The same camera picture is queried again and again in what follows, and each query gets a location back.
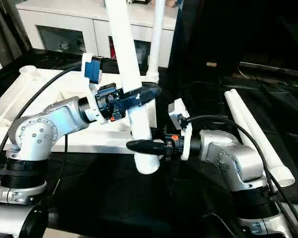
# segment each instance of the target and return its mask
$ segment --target cabinet door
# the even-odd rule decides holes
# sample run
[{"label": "cabinet door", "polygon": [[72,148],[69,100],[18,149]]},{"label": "cabinet door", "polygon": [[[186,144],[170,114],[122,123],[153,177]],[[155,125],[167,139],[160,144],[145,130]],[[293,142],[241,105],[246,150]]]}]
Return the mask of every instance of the cabinet door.
[{"label": "cabinet door", "polygon": [[92,19],[28,10],[19,14],[33,48],[98,55]]},{"label": "cabinet door", "polygon": [[[98,46],[98,54],[100,56],[110,58],[113,55],[113,52],[111,52],[112,50],[111,30],[110,30],[109,22],[94,20],[94,27],[95,27],[95,33],[96,33],[96,42]],[[150,44],[151,37],[152,37],[151,27],[131,25],[131,30],[132,30],[133,38],[135,40],[136,47],[137,45],[140,44],[140,42],[148,42],[148,44]],[[160,54],[159,54],[159,66],[161,67],[168,67],[169,65],[173,33],[174,32],[171,30],[162,30]]]}]

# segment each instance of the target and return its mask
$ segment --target red object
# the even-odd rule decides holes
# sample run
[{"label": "red object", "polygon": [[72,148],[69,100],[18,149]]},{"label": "red object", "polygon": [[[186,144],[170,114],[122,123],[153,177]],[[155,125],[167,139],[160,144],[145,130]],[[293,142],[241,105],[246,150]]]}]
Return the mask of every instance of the red object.
[{"label": "red object", "polygon": [[179,136],[178,135],[173,135],[173,136],[171,136],[171,139],[177,141],[177,140],[179,140]]}]

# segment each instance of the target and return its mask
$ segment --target shelf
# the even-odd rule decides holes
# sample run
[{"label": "shelf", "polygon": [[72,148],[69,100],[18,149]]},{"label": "shelf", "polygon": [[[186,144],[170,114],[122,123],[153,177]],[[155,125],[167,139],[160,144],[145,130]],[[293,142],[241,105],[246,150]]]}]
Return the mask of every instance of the shelf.
[{"label": "shelf", "polygon": [[[28,0],[17,4],[16,8],[108,21],[103,0]],[[153,27],[153,4],[129,4],[128,11],[132,25]],[[165,7],[163,29],[174,30],[177,13],[177,7]]]}]

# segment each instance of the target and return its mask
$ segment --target black cable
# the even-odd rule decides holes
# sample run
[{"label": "black cable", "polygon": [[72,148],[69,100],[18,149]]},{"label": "black cable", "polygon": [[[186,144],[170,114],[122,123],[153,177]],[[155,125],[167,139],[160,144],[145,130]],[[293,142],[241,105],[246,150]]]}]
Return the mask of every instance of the black cable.
[{"label": "black cable", "polygon": [[234,127],[236,127],[237,129],[239,129],[241,132],[243,132],[248,139],[253,143],[253,145],[255,146],[256,150],[258,151],[258,154],[260,156],[260,158],[262,159],[263,162],[263,167],[264,167],[264,171],[266,174],[266,178],[267,178],[267,183],[270,187],[270,189],[274,192],[274,187],[273,187],[273,183],[276,185],[278,191],[280,192],[280,194],[283,196],[283,198],[285,199],[286,203],[288,204],[289,208],[291,209],[292,213],[294,214],[297,222],[298,222],[298,212],[296,211],[295,207],[293,206],[293,204],[291,203],[291,201],[289,200],[289,198],[286,196],[284,190],[282,189],[282,187],[279,185],[279,183],[276,181],[276,179],[273,177],[273,175],[270,173],[268,166],[267,166],[267,162],[265,159],[265,156],[262,152],[262,150],[260,149],[259,145],[257,144],[256,140],[253,138],[253,136],[251,136],[243,127],[241,127],[239,124],[235,123],[234,121],[221,117],[221,116],[214,116],[214,115],[202,115],[202,116],[196,116],[196,117],[192,117],[192,118],[188,118],[186,119],[186,122],[190,123],[194,120],[198,120],[198,119],[216,119],[216,120],[221,120],[224,121],[226,124],[232,125]]},{"label": "black cable", "polygon": [[277,203],[277,206],[279,207],[279,209],[281,210],[281,212],[283,213],[283,215],[285,216],[287,222],[289,223],[289,226],[292,230],[292,233],[295,235],[295,237],[298,238],[298,229],[297,229],[296,225],[294,224],[293,220],[291,219],[291,217],[289,216],[289,214],[285,210],[282,203],[280,201],[276,201],[276,203]]},{"label": "black cable", "polygon": [[58,187],[61,183],[61,179],[62,179],[63,171],[64,171],[64,168],[65,168],[65,164],[66,164],[66,161],[68,159],[68,143],[69,143],[68,135],[65,135],[65,146],[64,146],[64,156],[65,156],[65,158],[63,160],[62,167],[61,167],[60,174],[59,174],[59,179],[58,179],[58,181],[55,185],[52,196],[54,196],[55,192],[57,191],[57,189],[58,189]]},{"label": "black cable", "polygon": [[228,227],[228,225],[225,223],[225,221],[223,221],[223,219],[221,217],[219,217],[217,214],[215,214],[215,213],[208,213],[208,214],[203,215],[202,216],[202,219],[205,219],[206,217],[208,217],[210,215],[218,218],[221,221],[221,223],[225,226],[225,228],[228,230],[228,232],[231,234],[231,236],[233,238],[237,238],[237,236],[234,234],[234,232],[232,232],[232,230]]},{"label": "black cable", "polygon": [[[47,87],[49,87],[53,82],[55,82],[58,78],[60,78],[60,77],[62,77],[64,74],[66,74],[66,73],[68,73],[68,72],[70,72],[70,71],[73,71],[73,70],[75,70],[75,69],[77,69],[77,68],[79,68],[79,66],[74,66],[74,67],[72,67],[72,68],[69,68],[69,69],[67,69],[67,70],[64,70],[64,71],[62,71],[61,73],[59,73],[58,75],[56,75],[56,76],[54,76],[49,82],[47,82],[45,85],[43,85],[43,87],[39,90],[39,91],[37,91],[34,95],[33,95],[33,97],[23,106],[23,108],[20,110],[20,112],[18,113],[18,115],[15,117],[15,119],[13,120],[13,122],[15,122],[17,119],[19,119],[21,116],[22,116],[22,114],[26,111],[26,109],[31,105],[31,103],[33,103],[33,101],[47,88]],[[6,144],[6,142],[7,142],[7,140],[8,140],[8,137],[9,137],[9,135],[8,135],[8,131],[7,131],[7,133],[5,134],[5,136],[4,136],[4,138],[3,138],[3,141],[2,141],[2,143],[1,143],[1,145],[0,145],[0,155],[1,155],[1,153],[2,153],[2,151],[3,151],[3,149],[4,149],[4,146],[5,146],[5,144]]]},{"label": "black cable", "polygon": [[297,222],[298,222],[298,212],[295,209],[294,205],[292,204],[292,202],[289,200],[289,198],[286,196],[285,192],[283,191],[282,187],[279,185],[279,183],[277,182],[277,180],[271,175],[271,178],[274,182],[274,184],[276,185],[276,187],[278,188],[279,193],[282,195],[282,197],[284,198],[284,200],[286,201],[286,203],[288,204],[290,210],[292,211],[292,213],[294,214]]}]

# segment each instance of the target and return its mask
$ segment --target white cabinet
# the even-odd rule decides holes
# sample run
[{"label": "white cabinet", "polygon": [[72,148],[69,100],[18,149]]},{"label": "white cabinet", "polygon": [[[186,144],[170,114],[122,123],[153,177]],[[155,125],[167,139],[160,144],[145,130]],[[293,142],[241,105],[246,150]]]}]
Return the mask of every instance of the white cabinet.
[{"label": "white cabinet", "polygon": [[28,10],[19,14],[33,48],[98,55],[92,19]]},{"label": "white cabinet", "polygon": [[[16,5],[33,48],[111,57],[111,30],[103,0],[28,0]],[[137,45],[149,54],[154,5],[129,4]],[[168,67],[178,8],[166,7],[159,66]]]},{"label": "white cabinet", "polygon": [[[96,33],[98,54],[100,56],[110,58],[112,56],[112,53],[110,51],[111,30],[110,30],[109,22],[95,20],[94,27],[95,27],[95,33]],[[132,30],[134,40],[149,42],[149,44],[152,36],[152,29],[153,28],[151,27],[131,25],[131,30]],[[159,66],[161,67],[168,67],[173,33],[174,31],[171,31],[171,30],[162,30],[160,54],[159,54]]]}]

